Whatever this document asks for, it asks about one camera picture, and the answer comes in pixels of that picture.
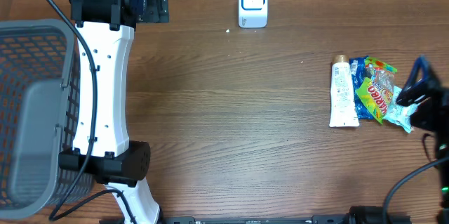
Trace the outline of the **light green wipes packet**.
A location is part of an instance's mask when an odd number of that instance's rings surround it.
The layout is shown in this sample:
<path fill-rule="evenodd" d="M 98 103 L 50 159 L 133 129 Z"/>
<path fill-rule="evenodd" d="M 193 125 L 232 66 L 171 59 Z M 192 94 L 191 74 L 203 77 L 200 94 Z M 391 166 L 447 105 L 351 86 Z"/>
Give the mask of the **light green wipes packet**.
<path fill-rule="evenodd" d="M 411 133 L 413 131 L 413 127 L 410 123 L 410 116 L 417 110 L 418 104 L 412 104 L 407 107 L 398 105 L 396 103 L 396 99 L 401 91 L 402 89 L 398 86 L 394 87 L 392 101 L 390 102 L 387 113 L 383 119 L 386 119 L 388 122 L 395 125 L 401 126 L 405 132 Z"/>

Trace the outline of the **green Haribo candy bag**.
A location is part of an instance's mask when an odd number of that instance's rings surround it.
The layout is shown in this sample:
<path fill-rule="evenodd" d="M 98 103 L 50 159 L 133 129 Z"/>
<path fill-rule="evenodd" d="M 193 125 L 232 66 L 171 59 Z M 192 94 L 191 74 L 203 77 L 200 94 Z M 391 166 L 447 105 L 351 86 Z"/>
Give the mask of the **green Haribo candy bag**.
<path fill-rule="evenodd" d="M 383 124 L 383 117 L 393 98 L 396 73 L 397 69 L 386 62 L 371 56 L 365 59 L 364 80 L 356 93 L 380 124 Z"/>

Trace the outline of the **blue Oreo cookie pack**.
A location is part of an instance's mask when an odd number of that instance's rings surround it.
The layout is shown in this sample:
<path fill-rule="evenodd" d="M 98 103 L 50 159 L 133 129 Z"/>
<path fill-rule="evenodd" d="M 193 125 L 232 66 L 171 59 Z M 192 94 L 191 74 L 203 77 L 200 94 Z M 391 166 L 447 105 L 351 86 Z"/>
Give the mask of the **blue Oreo cookie pack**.
<path fill-rule="evenodd" d="M 353 82 L 355 109 L 359 119 L 374 119 L 368 109 L 358 97 L 356 90 L 360 88 L 365 74 L 365 57 L 351 58 L 349 60 L 350 73 Z"/>

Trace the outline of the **white tube with gold cap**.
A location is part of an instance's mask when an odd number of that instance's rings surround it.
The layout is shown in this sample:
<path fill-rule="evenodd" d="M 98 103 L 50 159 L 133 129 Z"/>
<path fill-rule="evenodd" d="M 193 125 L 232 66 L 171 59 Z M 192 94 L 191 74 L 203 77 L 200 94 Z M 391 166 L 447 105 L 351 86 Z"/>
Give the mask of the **white tube with gold cap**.
<path fill-rule="evenodd" d="M 358 127 L 351 67 L 346 55 L 336 55 L 332 61 L 330 84 L 329 127 Z"/>

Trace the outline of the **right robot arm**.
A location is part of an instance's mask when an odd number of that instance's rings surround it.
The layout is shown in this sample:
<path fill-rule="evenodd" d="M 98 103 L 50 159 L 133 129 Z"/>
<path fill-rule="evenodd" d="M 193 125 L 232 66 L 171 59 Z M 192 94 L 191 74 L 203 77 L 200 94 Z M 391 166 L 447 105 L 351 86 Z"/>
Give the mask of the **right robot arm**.
<path fill-rule="evenodd" d="M 403 107 L 416 105 L 410 115 L 412 126 L 432 132 L 435 138 L 435 160 L 412 171 L 388 192 L 382 206 L 353 206 L 344 217 L 349 224 L 406 224 L 410 216 L 389 214 L 389 204 L 402 185 L 422 172 L 435 168 L 441 179 L 441 210 L 436 219 L 438 223 L 448 222 L 448 88 L 441 85 L 425 56 L 415 61 L 410 76 L 396 99 Z"/>

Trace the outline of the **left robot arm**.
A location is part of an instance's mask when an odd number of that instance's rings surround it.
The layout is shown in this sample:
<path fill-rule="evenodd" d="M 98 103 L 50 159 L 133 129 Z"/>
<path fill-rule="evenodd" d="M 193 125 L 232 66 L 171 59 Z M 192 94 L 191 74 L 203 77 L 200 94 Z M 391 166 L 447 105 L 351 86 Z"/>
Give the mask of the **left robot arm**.
<path fill-rule="evenodd" d="M 79 118 L 59 166 L 103 184 L 123 212 L 122 223 L 163 223 L 146 179 L 150 146 L 131 140 L 126 127 L 128 58 L 147 0 L 69 2 L 79 43 Z"/>

